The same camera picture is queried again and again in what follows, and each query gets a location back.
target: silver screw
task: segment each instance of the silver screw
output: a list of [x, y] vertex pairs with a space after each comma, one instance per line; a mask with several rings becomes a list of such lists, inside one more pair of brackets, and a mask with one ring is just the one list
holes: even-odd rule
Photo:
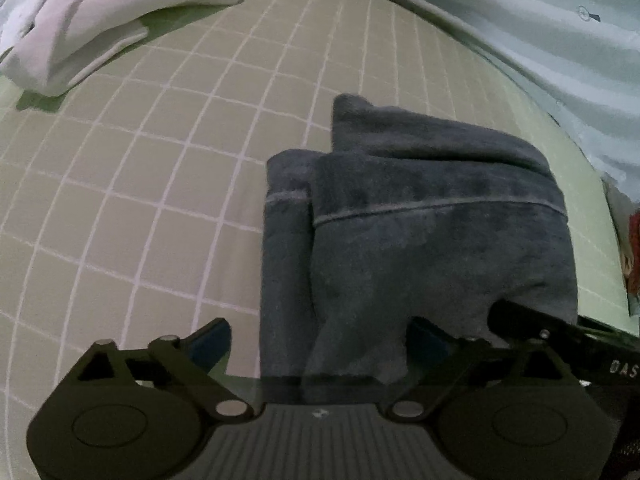
[[422, 415], [423, 411], [424, 408], [420, 402], [415, 402], [413, 400], [401, 400], [396, 402], [393, 406], [393, 412], [402, 418], [414, 418]]
[[216, 406], [216, 411], [224, 416], [239, 416], [247, 409], [246, 402], [242, 400], [223, 400]]

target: mattress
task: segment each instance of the mattress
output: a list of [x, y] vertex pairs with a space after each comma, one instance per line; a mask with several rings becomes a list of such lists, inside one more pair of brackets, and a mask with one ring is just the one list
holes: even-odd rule
[[0, 479], [33, 479], [30, 418], [101, 338], [140, 348], [214, 317], [258, 375], [265, 161], [330, 150], [331, 105], [503, 130], [565, 193], [580, 314], [637, 333], [602, 182], [513, 82], [387, 0], [245, 0], [144, 17], [152, 33], [60, 98], [0, 80]]

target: circular cover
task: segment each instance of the circular cover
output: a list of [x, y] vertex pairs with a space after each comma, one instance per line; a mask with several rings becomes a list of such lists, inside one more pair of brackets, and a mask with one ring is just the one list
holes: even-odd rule
[[200, 441], [193, 406], [140, 386], [68, 386], [36, 414], [27, 446], [60, 480], [150, 480], [183, 468]]
[[612, 434], [605, 415], [570, 386], [493, 386], [444, 407], [436, 422], [450, 459], [478, 480], [597, 478]]

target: ribbed gray plate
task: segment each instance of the ribbed gray plate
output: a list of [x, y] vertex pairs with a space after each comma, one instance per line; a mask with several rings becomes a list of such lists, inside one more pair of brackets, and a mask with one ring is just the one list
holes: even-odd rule
[[215, 431], [175, 480], [468, 480], [419, 426], [372, 404], [270, 404], [257, 419]]

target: black device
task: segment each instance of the black device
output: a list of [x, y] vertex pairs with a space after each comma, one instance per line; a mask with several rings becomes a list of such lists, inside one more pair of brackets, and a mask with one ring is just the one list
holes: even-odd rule
[[43, 480], [612, 480], [640, 468], [638, 403], [615, 439], [580, 382], [633, 391], [638, 352], [507, 301], [488, 324], [511, 348], [414, 318], [408, 358], [424, 376], [398, 398], [257, 409], [207, 375], [230, 349], [224, 319], [146, 349], [96, 342], [34, 416], [28, 451]]

